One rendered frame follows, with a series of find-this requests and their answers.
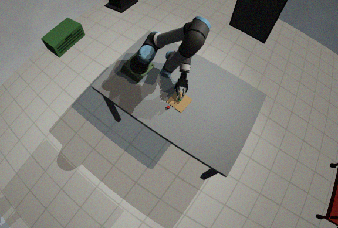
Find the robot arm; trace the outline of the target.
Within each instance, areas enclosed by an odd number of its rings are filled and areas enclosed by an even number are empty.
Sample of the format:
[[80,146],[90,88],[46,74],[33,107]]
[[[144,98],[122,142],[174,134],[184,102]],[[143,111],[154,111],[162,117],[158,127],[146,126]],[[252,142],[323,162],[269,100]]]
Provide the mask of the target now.
[[131,59],[131,70],[137,74],[145,73],[158,49],[167,44],[182,41],[176,52],[166,53],[167,60],[160,74],[169,78],[178,66],[180,70],[189,71],[191,58],[202,48],[210,28],[211,25],[205,18],[197,16],[183,27],[162,33],[162,35],[157,31],[151,32],[136,56]]

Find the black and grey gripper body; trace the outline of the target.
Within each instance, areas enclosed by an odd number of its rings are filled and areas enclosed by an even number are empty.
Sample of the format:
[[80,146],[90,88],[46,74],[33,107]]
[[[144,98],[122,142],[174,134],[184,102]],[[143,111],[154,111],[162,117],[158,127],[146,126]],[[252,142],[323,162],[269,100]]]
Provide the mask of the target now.
[[181,72],[181,74],[182,74],[181,78],[183,78],[183,79],[182,80],[178,79],[177,85],[181,86],[181,87],[187,87],[188,80],[186,80],[186,75],[187,75],[186,71],[180,70],[179,72]]

